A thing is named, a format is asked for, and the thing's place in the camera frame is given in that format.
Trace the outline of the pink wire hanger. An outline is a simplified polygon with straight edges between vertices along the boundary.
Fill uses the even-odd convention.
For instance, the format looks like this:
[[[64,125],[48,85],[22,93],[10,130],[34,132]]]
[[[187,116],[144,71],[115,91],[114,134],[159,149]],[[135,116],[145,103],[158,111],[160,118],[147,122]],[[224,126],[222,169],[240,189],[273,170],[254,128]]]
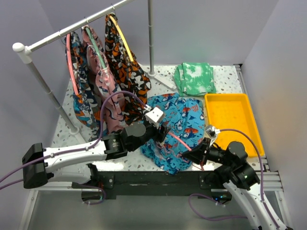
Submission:
[[[187,170],[189,167],[195,167],[201,171],[204,171],[203,163],[197,166],[183,156],[183,153],[187,150],[192,151],[190,146],[184,142],[180,137],[170,132],[171,139],[166,138],[163,143],[156,143],[156,147],[159,149],[158,166],[164,171],[170,174],[176,174],[179,171]]]

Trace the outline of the blue shark print shorts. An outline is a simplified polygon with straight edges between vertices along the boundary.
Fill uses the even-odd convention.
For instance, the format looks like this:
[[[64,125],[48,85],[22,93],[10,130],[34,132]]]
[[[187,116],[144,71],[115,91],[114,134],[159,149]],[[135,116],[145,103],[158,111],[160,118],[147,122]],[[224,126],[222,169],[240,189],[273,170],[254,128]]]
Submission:
[[[165,117],[162,124],[166,124],[170,133],[191,149],[202,141],[205,121],[201,100],[183,98],[178,93],[169,93],[148,98],[148,105],[164,112]],[[179,140],[170,134],[166,136],[162,146],[152,139],[141,146],[141,153],[169,174],[176,174],[191,166],[191,161],[181,157],[182,153],[187,150]]]

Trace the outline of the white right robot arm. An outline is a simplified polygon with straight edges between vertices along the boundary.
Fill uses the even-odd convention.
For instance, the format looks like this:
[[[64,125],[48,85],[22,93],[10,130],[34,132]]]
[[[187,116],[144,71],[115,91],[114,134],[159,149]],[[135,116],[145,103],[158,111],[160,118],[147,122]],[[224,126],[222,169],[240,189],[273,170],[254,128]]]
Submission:
[[[254,230],[289,229],[278,217],[263,192],[262,180],[247,162],[248,154],[242,143],[232,141],[226,149],[210,144],[205,138],[201,144],[183,153],[183,157],[193,163],[203,165],[207,161],[220,166],[205,176],[209,185],[225,188],[242,208]]]

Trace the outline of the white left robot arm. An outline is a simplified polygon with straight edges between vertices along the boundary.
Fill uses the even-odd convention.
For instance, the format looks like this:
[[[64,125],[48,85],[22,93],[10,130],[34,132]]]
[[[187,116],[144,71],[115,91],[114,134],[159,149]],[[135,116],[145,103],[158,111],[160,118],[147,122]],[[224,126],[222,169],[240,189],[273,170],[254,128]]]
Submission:
[[[99,184],[99,176],[92,162],[125,157],[151,139],[163,142],[169,130],[166,124],[156,127],[147,121],[135,122],[120,132],[102,137],[96,144],[58,149],[33,144],[22,158],[23,187],[34,189],[49,182],[73,182],[94,188]]]

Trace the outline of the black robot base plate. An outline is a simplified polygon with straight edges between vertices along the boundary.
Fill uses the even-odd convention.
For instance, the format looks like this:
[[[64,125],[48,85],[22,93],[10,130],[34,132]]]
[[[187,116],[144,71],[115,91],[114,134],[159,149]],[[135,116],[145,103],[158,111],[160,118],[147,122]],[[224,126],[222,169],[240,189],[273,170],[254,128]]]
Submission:
[[[232,196],[210,171],[181,171],[175,175],[163,171],[101,171],[83,186],[72,183],[73,189],[102,188],[106,199],[117,196],[189,196],[205,194],[219,200]]]

